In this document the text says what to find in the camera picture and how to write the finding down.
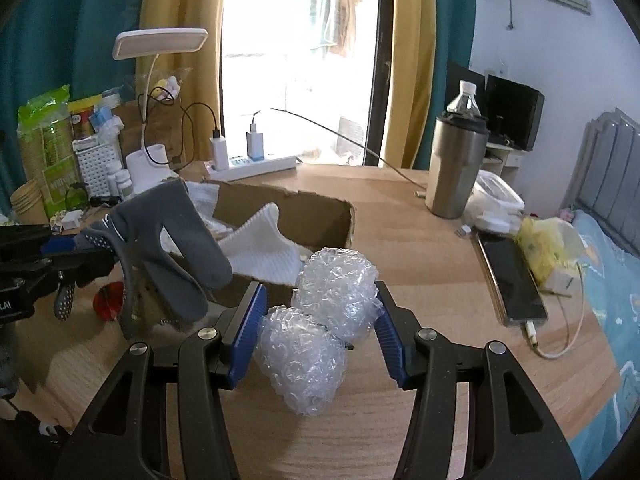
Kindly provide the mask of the white perforated basket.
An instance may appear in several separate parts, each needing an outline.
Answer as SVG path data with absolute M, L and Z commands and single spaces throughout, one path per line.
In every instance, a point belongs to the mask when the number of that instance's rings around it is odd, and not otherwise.
M 73 140 L 72 148 L 77 159 L 81 182 L 90 197 L 113 197 L 107 186 L 105 165 L 111 160 L 122 162 L 119 140 L 112 136 L 107 141 L 97 136 Z

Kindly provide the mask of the white towel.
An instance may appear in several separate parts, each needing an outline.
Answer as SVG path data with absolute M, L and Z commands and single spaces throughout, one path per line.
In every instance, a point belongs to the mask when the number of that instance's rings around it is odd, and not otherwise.
M 234 231 L 230 224 L 214 218 L 220 189 L 218 184 L 186 181 L 186 188 L 194 208 L 215 240 L 221 240 Z

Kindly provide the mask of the green paper cup package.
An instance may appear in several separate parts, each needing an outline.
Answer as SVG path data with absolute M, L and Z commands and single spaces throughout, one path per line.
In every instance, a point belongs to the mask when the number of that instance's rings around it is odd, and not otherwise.
M 47 223 L 66 208 L 67 191 L 79 181 L 69 99 L 70 87 L 63 84 L 29 99 L 17 111 L 26 183 L 13 192 L 10 202 L 21 224 Z

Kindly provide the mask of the brown cardboard box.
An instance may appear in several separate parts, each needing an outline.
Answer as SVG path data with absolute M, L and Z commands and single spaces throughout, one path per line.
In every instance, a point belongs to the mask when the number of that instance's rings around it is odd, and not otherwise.
M 230 224 L 234 231 L 265 204 L 275 203 L 280 209 L 280 232 L 289 240 L 311 250 L 312 254 L 326 247 L 347 248 L 350 245 L 354 208 L 344 200 L 269 185 L 239 182 L 215 184 L 220 189 L 214 218 Z M 257 280 L 233 273 L 232 281 L 214 292 L 212 299 L 217 304 L 231 307 L 240 300 L 251 281 Z M 280 304 L 287 306 L 291 302 L 296 285 L 288 287 L 261 283 L 266 286 L 270 307 Z

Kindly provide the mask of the white pill bottle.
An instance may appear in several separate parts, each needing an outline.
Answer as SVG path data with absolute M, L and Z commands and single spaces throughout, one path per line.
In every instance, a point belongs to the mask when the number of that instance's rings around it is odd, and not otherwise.
M 115 182 L 122 200 L 129 200 L 130 197 L 134 196 L 134 184 L 132 183 L 130 172 L 127 169 L 116 172 Z
M 110 194 L 113 197 L 120 195 L 119 188 L 116 182 L 116 174 L 122 170 L 122 163 L 119 160 L 111 160 L 105 165 L 107 186 L 110 190 Z

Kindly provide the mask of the right teal curtain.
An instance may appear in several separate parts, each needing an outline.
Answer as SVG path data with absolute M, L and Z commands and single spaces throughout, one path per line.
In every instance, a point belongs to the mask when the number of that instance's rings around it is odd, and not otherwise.
M 450 98 L 446 98 L 448 65 L 468 67 L 474 37 L 476 0 L 435 0 L 435 58 L 425 128 L 413 163 L 414 169 L 430 166 L 436 117 Z

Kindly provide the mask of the right yellow curtain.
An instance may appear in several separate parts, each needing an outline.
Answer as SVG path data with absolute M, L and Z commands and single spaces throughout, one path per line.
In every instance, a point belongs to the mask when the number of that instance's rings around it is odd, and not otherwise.
M 436 0 L 394 0 L 385 158 L 397 168 L 416 161 L 432 97 Z

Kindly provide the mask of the steel travel tumbler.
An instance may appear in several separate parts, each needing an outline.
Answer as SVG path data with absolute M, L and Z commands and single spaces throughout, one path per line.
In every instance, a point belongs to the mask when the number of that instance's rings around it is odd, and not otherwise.
M 482 116 L 446 112 L 436 118 L 425 205 L 435 216 L 463 214 L 482 166 L 489 131 Z

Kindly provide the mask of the white plastic container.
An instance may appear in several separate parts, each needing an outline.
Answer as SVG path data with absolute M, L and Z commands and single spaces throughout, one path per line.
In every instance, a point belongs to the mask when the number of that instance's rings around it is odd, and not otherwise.
M 463 211 L 462 220 L 480 231 L 515 236 L 522 224 L 524 208 L 524 200 L 502 177 L 481 169 Z

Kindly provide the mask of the grey dotted glove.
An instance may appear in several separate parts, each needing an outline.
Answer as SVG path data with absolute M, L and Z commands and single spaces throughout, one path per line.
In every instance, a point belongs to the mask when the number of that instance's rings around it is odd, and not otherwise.
M 75 252 L 104 249 L 119 263 L 124 304 L 119 326 L 134 336 L 134 268 L 151 279 L 176 317 L 198 322 L 208 311 L 206 294 L 226 287 L 232 267 L 190 200 L 186 182 L 169 179 L 112 208 L 73 237 Z

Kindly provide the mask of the teal patterned blanket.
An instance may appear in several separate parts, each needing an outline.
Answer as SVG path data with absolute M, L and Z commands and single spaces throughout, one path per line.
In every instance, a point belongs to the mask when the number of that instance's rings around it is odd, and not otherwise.
M 578 210 L 573 226 L 586 244 L 586 296 L 614 354 L 620 388 L 570 447 L 585 479 L 620 443 L 639 409 L 639 258 L 619 248 L 596 219 Z

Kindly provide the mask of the white dotted cloth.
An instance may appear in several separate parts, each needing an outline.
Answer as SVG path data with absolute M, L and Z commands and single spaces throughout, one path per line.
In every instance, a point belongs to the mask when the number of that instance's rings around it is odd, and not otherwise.
M 268 284 L 294 287 L 312 251 L 286 238 L 279 230 L 280 209 L 265 204 L 219 246 L 234 274 Z

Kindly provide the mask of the bubble wrap roll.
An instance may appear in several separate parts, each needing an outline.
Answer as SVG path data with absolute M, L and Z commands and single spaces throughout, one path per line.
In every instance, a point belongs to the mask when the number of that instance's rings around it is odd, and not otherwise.
M 287 307 L 268 310 L 254 358 L 296 414 L 316 416 L 344 380 L 347 351 L 383 314 L 378 269 L 361 252 L 323 248 L 306 261 Z

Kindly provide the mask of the red plush toy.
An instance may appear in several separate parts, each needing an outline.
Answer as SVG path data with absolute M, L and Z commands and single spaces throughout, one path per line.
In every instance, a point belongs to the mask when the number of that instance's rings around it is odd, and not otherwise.
M 116 321 L 124 304 L 124 283 L 116 281 L 102 286 L 94 295 L 92 308 L 103 321 Z

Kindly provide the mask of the left teal curtain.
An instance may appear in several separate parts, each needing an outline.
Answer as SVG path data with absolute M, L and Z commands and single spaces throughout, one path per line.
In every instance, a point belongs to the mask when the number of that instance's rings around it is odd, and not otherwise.
M 142 0 L 20 0 L 1 27 L 1 209 L 25 180 L 17 111 L 68 86 L 79 100 L 130 84 L 134 61 L 116 62 L 120 32 L 139 26 Z

